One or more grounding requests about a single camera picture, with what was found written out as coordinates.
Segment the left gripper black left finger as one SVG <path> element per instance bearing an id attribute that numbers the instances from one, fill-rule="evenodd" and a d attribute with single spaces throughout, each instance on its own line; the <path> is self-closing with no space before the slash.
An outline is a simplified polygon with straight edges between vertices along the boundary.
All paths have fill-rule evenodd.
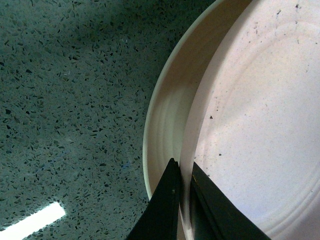
<path id="1" fill-rule="evenodd" d="M 176 240 L 181 196 L 181 171 L 171 158 L 128 240 Z"/>

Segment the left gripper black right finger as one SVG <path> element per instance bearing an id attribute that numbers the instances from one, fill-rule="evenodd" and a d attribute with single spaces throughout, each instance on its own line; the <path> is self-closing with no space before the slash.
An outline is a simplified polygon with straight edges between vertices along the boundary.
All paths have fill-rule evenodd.
<path id="1" fill-rule="evenodd" d="M 190 193 L 190 219 L 196 240 L 269 239 L 233 205 L 196 163 L 193 164 Z"/>

